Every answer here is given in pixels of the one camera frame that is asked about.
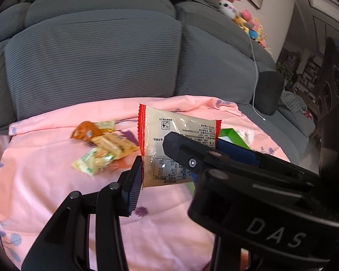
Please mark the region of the pale green biscuit snack bag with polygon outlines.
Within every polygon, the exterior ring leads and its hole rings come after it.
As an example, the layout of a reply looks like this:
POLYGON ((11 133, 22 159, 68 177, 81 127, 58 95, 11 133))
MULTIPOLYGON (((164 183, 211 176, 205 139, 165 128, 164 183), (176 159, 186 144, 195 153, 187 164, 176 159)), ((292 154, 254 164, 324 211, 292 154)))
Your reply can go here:
POLYGON ((113 161, 115 161, 115 155, 103 148, 94 147, 74 161, 71 166, 82 173, 94 176, 104 171, 113 161))

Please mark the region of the crumpled white tissue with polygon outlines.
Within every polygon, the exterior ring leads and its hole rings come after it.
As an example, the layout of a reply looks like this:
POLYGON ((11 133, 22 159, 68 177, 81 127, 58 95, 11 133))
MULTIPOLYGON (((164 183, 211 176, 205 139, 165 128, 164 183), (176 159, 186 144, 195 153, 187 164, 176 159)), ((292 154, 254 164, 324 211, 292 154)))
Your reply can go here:
POLYGON ((241 137, 241 139, 247 144, 247 146, 251 146, 255 139, 255 134, 253 130, 249 129, 241 129, 237 130, 236 133, 241 137))

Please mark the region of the plush toys pile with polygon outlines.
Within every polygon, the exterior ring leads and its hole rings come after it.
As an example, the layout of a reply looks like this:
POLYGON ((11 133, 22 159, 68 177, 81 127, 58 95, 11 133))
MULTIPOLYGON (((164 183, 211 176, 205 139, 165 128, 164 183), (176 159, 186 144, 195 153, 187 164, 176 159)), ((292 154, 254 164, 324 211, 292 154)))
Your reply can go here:
POLYGON ((240 27, 252 40, 261 45, 271 56, 270 48, 266 46, 267 35, 263 31, 260 20, 253 17, 248 10, 238 11, 234 2, 239 0, 219 0, 219 10, 224 16, 230 18, 240 27))

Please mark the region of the tan golden snack packet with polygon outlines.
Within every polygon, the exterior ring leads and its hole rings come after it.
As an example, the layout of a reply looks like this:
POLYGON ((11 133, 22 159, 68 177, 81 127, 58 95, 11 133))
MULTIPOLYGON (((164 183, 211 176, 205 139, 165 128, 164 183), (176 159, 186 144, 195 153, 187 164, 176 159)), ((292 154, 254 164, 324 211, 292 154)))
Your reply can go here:
POLYGON ((122 159, 136 151, 139 147, 132 141, 116 133, 105 133, 102 136, 96 136, 91 141, 104 150, 107 150, 116 160, 122 159))

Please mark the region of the pink printed blanket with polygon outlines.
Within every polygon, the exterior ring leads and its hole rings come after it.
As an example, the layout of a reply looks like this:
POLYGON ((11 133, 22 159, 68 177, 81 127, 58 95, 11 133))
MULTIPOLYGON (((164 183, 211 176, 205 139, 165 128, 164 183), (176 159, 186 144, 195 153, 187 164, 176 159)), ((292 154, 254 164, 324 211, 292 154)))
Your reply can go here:
MULTIPOLYGON (((69 106, 11 124, 11 141, 0 161, 0 235, 8 259, 20 267, 52 214, 72 191, 97 192, 132 166, 135 156, 114 161, 89 176, 72 163, 89 146, 72 140, 83 121, 115 121, 116 130, 137 140, 140 105, 201 119, 250 135, 253 150, 286 160, 277 140, 240 112, 235 103, 215 97, 124 98, 69 106)), ((202 270, 211 259, 213 235, 192 222, 192 195, 184 184, 145 188, 137 208, 122 218, 130 270, 202 270)))

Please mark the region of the white red-edged snack packet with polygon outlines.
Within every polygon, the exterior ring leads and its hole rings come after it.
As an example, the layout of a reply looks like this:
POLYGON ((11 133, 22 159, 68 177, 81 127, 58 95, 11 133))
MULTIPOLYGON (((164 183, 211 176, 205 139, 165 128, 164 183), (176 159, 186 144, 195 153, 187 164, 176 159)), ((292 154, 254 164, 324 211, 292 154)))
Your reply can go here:
POLYGON ((143 187, 192 182, 201 166, 200 150, 214 149, 220 120, 206 120, 139 106, 138 143, 143 156, 143 187))

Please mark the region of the grey sofa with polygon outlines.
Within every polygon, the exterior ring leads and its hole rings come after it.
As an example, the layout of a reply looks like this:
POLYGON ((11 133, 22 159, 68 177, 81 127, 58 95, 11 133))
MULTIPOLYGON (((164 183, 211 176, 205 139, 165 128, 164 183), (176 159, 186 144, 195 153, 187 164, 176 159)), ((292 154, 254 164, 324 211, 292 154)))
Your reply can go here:
POLYGON ((0 134, 39 114, 100 100, 208 96, 237 104, 299 163, 315 125, 284 92, 254 108, 274 58, 219 0, 0 0, 0 134))

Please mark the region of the black round cushion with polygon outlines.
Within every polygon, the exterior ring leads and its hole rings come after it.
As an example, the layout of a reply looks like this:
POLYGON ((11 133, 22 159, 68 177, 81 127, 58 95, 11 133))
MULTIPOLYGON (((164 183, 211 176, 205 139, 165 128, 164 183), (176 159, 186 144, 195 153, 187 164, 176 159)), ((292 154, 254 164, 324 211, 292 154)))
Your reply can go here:
POLYGON ((258 75, 254 91, 254 108, 262 114, 272 116, 279 106, 285 78, 275 71, 264 71, 258 75))

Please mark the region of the green holographic cardboard box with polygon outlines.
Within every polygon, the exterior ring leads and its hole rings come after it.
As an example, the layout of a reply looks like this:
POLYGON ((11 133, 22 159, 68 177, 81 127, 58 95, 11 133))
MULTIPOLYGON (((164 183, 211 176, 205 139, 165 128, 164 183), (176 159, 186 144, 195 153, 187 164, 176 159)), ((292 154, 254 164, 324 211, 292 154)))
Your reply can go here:
MULTIPOLYGON (((245 149, 250 149, 250 147, 247 146, 245 141, 237 134, 237 132, 233 128, 222 128, 219 133, 219 139, 236 144, 245 149)), ((193 173, 191 174, 191 177, 193 181, 187 184, 187 188, 190 194, 194 195, 197 177, 193 173)))

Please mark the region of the orange brown snack packet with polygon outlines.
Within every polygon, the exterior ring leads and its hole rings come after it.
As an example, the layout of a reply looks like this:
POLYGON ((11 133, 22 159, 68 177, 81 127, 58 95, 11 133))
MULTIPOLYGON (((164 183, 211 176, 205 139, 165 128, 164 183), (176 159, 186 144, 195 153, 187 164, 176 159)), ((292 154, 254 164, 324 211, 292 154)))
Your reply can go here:
POLYGON ((91 141, 92 138, 103 136, 104 133, 90 121, 81 122, 72 132, 70 138, 81 141, 91 141))

